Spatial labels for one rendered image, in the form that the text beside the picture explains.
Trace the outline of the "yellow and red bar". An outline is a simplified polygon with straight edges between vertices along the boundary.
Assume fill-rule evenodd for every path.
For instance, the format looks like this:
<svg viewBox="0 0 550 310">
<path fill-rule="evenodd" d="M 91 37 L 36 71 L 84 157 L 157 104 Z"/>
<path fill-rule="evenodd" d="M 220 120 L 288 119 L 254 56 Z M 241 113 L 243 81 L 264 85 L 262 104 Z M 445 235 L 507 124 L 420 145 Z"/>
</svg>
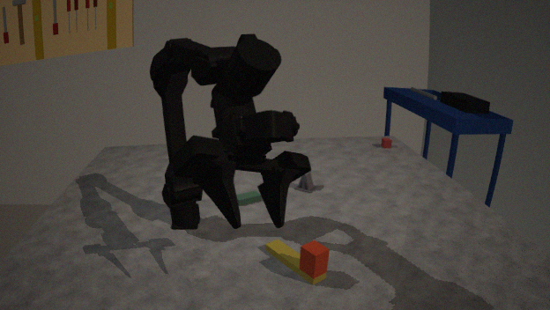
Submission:
<svg viewBox="0 0 550 310">
<path fill-rule="evenodd" d="M 326 278 L 329 249 L 317 241 L 313 240 L 301 246 L 300 254 L 281 240 L 265 244 L 265 251 L 312 285 Z"/>
</svg>

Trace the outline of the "small red block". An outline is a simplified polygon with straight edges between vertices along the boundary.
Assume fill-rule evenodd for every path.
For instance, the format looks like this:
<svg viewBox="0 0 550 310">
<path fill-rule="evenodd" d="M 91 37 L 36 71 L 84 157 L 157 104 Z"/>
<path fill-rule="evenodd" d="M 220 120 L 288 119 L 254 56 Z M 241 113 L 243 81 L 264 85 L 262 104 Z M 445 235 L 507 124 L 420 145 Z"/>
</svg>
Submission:
<svg viewBox="0 0 550 310">
<path fill-rule="evenodd" d="M 383 148 L 390 148 L 391 149 L 391 144 L 392 144 L 392 140 L 389 139 L 388 137 L 387 138 L 382 138 L 382 144 L 381 146 Z"/>
</svg>

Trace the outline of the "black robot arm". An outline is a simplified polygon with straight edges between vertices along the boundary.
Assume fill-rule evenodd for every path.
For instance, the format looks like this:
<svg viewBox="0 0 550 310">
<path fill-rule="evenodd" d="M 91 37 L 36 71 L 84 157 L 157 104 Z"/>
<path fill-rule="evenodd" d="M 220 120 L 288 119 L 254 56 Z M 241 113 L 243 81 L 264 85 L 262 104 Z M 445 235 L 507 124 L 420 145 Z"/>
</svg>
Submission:
<svg viewBox="0 0 550 310">
<path fill-rule="evenodd" d="M 189 38 L 171 39 L 153 57 L 150 75 L 153 88 L 161 97 L 169 157 L 161 194 L 171 211 L 172 229 L 197 229 L 200 214 L 196 202 L 202 200 L 203 194 L 193 178 L 176 177 L 172 163 L 176 152 L 187 143 L 182 94 L 190 69 L 198 84 L 215 85 L 210 108 L 216 119 L 229 107 L 248 106 L 255 110 L 252 97 L 262 92 L 280 64 L 280 52 L 255 34 L 242 34 L 236 47 L 210 48 Z M 263 144 L 264 148 L 270 148 L 270 143 L 292 142 L 300 128 L 296 116 L 287 111 L 240 117 L 239 112 L 232 110 L 230 115 L 231 149 L 243 146 L 242 140 Z"/>
</svg>

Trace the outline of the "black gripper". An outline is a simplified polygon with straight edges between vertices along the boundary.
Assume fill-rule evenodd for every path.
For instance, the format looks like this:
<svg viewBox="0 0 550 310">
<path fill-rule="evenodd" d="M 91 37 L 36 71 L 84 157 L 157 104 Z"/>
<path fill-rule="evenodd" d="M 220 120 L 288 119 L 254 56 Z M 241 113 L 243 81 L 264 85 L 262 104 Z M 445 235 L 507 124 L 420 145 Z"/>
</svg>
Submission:
<svg viewBox="0 0 550 310">
<path fill-rule="evenodd" d="M 173 170 L 176 177 L 193 178 L 210 197 L 234 229 L 241 226 L 241 215 L 234 186 L 234 171 L 261 173 L 264 183 L 257 188 L 276 228 L 284 226 L 289 185 L 311 171 L 308 156 L 283 151 L 274 159 L 267 159 L 272 150 L 263 144 L 243 142 L 231 149 L 228 136 L 230 112 L 240 117 L 256 114 L 252 107 L 235 106 L 222 110 L 216 117 L 212 137 L 192 136 L 176 152 Z"/>
</svg>

